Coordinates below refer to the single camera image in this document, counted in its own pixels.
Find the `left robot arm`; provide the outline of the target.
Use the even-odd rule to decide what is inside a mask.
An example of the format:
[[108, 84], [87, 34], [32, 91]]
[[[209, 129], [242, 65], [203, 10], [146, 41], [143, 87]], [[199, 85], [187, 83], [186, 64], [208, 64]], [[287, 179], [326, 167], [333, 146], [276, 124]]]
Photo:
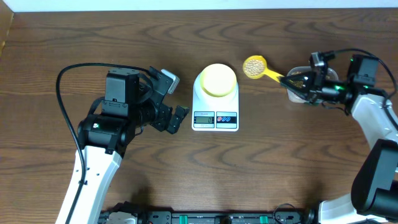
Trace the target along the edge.
[[109, 189], [129, 143], [143, 133], [144, 126], [175, 134], [190, 109], [171, 108], [163, 103], [180, 79], [173, 73], [106, 64], [105, 95], [95, 99], [75, 129], [60, 94], [61, 70], [56, 95], [61, 112], [77, 150], [75, 164], [57, 223], [96, 223]]

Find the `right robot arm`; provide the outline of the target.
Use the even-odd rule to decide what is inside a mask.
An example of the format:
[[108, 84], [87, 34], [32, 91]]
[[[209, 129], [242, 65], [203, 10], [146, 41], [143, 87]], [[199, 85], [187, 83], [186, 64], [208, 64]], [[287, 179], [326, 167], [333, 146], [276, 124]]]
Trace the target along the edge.
[[338, 199], [320, 202], [314, 223], [397, 222], [397, 116], [391, 96], [375, 88], [378, 66], [375, 55], [355, 49], [345, 81], [326, 78], [338, 51], [314, 52], [310, 71], [284, 76], [280, 84], [307, 103], [339, 109], [361, 127], [370, 153], [361, 166], [351, 192]]

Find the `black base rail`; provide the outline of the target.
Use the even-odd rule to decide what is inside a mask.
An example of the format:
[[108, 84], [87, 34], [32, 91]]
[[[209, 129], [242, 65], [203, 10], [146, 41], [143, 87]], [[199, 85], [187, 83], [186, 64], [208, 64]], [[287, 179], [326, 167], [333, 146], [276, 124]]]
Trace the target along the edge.
[[294, 211], [266, 213], [141, 213], [103, 212], [98, 223], [113, 224], [305, 224], [315, 223], [315, 215]]

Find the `soybeans in scoop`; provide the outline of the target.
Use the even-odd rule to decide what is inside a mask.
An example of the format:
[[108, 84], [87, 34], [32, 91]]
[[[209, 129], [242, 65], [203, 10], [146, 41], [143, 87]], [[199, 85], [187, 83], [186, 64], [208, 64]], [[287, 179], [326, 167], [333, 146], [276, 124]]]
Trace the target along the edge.
[[265, 64], [262, 60], [250, 59], [244, 63], [244, 72], [249, 77], [260, 75], [265, 69]]

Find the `soybeans in container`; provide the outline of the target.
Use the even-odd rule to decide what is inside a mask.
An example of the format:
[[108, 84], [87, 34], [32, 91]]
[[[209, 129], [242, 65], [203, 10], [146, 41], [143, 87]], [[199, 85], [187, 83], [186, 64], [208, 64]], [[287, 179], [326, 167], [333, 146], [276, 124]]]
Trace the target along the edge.
[[[291, 75], [300, 75], [305, 72], [307, 72], [307, 70], [295, 71], [295, 72], [292, 72]], [[327, 80], [331, 80], [333, 78], [334, 78], [334, 76], [330, 76], [329, 74], [327, 74], [327, 76], [326, 76]], [[296, 78], [292, 83], [298, 88], [303, 88], [305, 86], [305, 82], [306, 81], [304, 78]]]

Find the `pale yellow bowl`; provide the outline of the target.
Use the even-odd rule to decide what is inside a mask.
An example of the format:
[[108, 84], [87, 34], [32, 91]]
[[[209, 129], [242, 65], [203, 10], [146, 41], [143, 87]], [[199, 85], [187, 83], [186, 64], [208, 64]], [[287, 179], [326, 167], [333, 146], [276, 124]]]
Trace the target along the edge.
[[200, 74], [200, 87], [210, 96], [224, 97], [232, 93], [237, 85], [236, 74], [232, 68], [214, 63], [204, 68]]

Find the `yellow measuring scoop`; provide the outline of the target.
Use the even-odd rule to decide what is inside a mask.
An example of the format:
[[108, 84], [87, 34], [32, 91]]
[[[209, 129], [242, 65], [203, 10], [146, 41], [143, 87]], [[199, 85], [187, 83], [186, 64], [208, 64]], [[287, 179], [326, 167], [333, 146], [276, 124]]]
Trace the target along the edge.
[[243, 63], [243, 72], [251, 79], [259, 79], [267, 76], [278, 83], [280, 82], [280, 78], [283, 77], [283, 75], [270, 70], [267, 67], [267, 61], [261, 55], [248, 57]]

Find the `white digital kitchen scale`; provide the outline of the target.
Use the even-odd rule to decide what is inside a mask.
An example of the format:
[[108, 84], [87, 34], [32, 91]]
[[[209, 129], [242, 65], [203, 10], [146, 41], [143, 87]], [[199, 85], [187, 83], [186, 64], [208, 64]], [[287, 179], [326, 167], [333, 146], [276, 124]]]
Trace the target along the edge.
[[239, 129], [239, 85], [223, 97], [210, 96], [201, 87], [200, 75], [193, 85], [192, 129], [235, 132]]

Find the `clear plastic container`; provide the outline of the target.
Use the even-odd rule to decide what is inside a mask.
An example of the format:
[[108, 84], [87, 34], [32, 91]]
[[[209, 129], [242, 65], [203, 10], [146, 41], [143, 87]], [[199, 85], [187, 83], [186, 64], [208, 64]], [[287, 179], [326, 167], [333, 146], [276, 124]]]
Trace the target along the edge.
[[[291, 76], [291, 73], [292, 73], [292, 72], [295, 72], [295, 71], [302, 71], [302, 70], [307, 70], [308, 72], [310, 72], [312, 69], [311, 69], [310, 66], [306, 66], [306, 67], [295, 67], [295, 68], [291, 69], [291, 70], [288, 72], [287, 76]], [[329, 69], [328, 69], [328, 73], [327, 73], [327, 74], [329, 74], [330, 76], [334, 76], [334, 78], [331, 79], [331, 80], [339, 80], [338, 74], [337, 74], [332, 68], [329, 68]], [[308, 103], [308, 101], [305, 101], [305, 100], [301, 99], [298, 95], [296, 95], [295, 93], [293, 93], [293, 92], [290, 91], [290, 90], [287, 90], [287, 93], [288, 93], [288, 98], [289, 98], [289, 100], [290, 100], [291, 102], [294, 102], [294, 103]]]

